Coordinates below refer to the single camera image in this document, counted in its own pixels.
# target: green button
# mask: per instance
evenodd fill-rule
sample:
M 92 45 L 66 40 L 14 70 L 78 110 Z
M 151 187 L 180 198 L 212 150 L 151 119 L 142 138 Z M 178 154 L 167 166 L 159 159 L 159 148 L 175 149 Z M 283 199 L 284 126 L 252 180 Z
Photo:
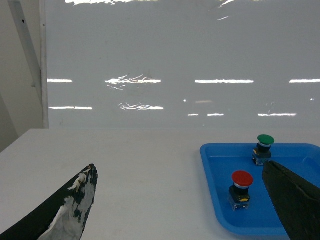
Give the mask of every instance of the green button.
M 271 145 L 275 142 L 275 139 L 272 136 L 265 135 L 265 134 L 259 135 L 258 140 L 260 143 L 264 145 Z

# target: blue tray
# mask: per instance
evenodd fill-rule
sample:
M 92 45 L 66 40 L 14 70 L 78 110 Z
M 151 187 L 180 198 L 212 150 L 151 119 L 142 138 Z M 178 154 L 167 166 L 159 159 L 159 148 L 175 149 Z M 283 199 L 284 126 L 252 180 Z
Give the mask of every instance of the blue tray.
M 228 231 L 246 236 L 285 236 L 283 228 L 262 180 L 263 166 L 252 161 L 256 143 L 208 143 L 200 153 L 211 198 L 219 223 Z M 320 147 L 301 143 L 275 143 L 272 160 L 320 187 Z M 233 211 L 228 202 L 231 175 L 237 170 L 249 172 L 254 182 L 249 188 L 248 210 Z

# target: white backdrop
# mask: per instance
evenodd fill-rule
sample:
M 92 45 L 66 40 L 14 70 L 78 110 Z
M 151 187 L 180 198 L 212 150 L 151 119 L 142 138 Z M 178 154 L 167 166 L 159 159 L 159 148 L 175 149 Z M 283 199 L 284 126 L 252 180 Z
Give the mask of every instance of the white backdrop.
M 319 0 L 45 0 L 49 127 L 317 128 L 319 11 Z

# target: white table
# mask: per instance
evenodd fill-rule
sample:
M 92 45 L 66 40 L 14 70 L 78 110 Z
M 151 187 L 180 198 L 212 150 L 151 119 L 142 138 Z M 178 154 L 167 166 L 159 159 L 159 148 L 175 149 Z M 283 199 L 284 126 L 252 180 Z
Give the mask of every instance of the white table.
M 83 240 L 248 239 L 218 223 L 199 149 L 254 143 L 259 134 L 320 146 L 318 129 L 32 129 L 0 154 L 0 232 L 94 163 L 98 185 Z

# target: red button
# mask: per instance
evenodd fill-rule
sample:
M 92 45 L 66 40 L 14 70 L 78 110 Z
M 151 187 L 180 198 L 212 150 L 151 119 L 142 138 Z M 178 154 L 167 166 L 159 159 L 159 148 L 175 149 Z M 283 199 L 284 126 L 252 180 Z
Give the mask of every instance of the red button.
M 251 174 L 242 170 L 235 171 L 232 174 L 232 180 L 241 187 L 249 187 L 254 182 L 254 178 Z

